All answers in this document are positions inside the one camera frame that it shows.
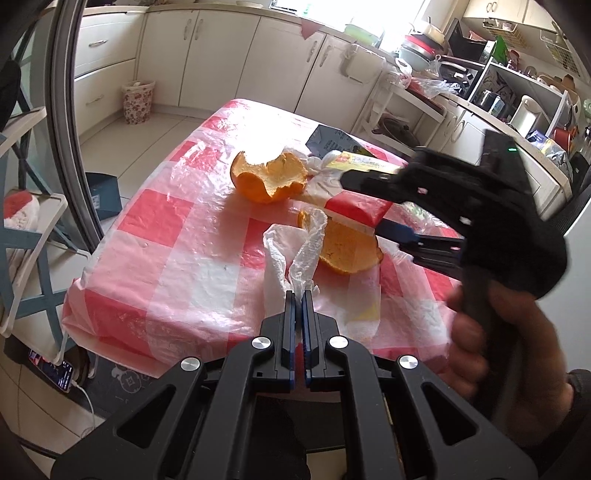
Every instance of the blue box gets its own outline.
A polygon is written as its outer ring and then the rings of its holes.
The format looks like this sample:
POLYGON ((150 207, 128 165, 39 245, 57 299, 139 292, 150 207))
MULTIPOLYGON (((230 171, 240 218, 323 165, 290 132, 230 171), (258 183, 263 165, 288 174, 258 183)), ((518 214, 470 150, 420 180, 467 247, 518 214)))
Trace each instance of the blue box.
POLYGON ((121 196, 117 177, 106 173, 86 173, 86 181, 92 196, 92 205, 99 220, 106 220, 121 213, 121 196))
POLYGON ((314 156, 320 158, 323 158, 328 152, 333 150, 357 153, 375 158, 375 155, 353 137, 342 130, 327 127, 326 125, 318 125, 316 127, 316 130, 314 130, 306 142, 306 147, 310 149, 314 156))

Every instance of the window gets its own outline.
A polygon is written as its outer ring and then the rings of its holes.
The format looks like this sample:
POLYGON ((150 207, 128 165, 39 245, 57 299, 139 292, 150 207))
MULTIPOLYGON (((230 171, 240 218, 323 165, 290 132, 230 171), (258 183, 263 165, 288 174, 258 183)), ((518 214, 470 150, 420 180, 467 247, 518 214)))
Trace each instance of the window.
POLYGON ((378 36, 381 48, 393 51, 410 31, 419 10, 428 0, 277 0, 276 6, 294 8, 298 15, 344 31, 353 23, 378 36))

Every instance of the orange peel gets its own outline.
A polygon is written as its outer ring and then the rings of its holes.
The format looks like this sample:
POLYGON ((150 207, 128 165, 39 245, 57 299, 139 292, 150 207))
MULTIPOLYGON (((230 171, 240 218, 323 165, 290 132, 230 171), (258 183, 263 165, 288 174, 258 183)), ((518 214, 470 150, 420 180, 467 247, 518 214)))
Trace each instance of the orange peel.
MULTIPOLYGON (((307 229, 308 223, 309 214, 298 213, 298 227, 307 229)), ((383 259, 384 253, 375 235, 367 235, 329 218, 320 252, 320 261, 327 267, 340 275, 352 275, 369 270, 383 259)))
POLYGON ((299 195, 306 187, 306 176, 306 167, 292 153, 253 165, 240 152, 230 167, 230 178, 238 193, 255 203, 280 202, 299 195))

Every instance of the tile floor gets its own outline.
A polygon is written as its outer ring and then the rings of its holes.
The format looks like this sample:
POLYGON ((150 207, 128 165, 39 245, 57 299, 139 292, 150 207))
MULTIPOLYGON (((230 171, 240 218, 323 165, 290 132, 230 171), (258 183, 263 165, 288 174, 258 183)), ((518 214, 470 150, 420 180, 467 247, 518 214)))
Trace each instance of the tile floor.
MULTIPOLYGON (((121 118, 82 146, 86 171, 115 175, 121 201, 127 203, 144 180, 202 120, 155 113, 142 125, 127 125, 121 118)), ((102 222, 107 231, 115 218, 102 222)), ((58 453, 80 440, 92 426, 92 416, 81 406, 51 388, 27 368, 15 364, 3 352, 0 336, 0 413, 10 429, 21 437, 58 453)), ((97 424, 103 422, 96 418, 97 424)), ((53 460, 25 449, 49 476, 53 460)), ((308 455, 312 480, 340 480, 345 473, 345 451, 308 455)))
MULTIPOLYGON (((153 113, 146 123, 128 125, 121 117, 80 146, 85 170, 116 176, 125 206, 160 162, 202 122, 189 116, 153 113)), ((114 221, 104 220, 103 231, 114 221)))

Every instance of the finger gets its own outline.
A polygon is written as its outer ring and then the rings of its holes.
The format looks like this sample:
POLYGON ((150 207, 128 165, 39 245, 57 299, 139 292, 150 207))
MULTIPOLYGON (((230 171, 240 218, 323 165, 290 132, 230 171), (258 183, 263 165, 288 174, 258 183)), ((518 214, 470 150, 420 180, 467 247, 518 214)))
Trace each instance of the finger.
POLYGON ((453 291, 447 297, 447 306, 450 307, 454 312, 462 311, 462 304, 464 303, 464 293, 462 286, 454 288, 453 291))
POLYGON ((484 329, 465 313, 456 313, 450 336, 453 343, 471 353, 482 352, 486 344, 484 329))
POLYGON ((560 344, 552 322, 535 303, 533 295, 510 290, 493 281, 489 300, 496 312, 519 330, 529 355, 541 358, 560 355, 560 344))
POLYGON ((466 400, 471 400, 478 391, 476 384, 460 377, 451 370, 443 372, 439 377, 466 400))
POLYGON ((478 383, 488 373, 488 363, 482 355, 466 352, 456 344, 449 349, 449 368, 470 383, 478 383))

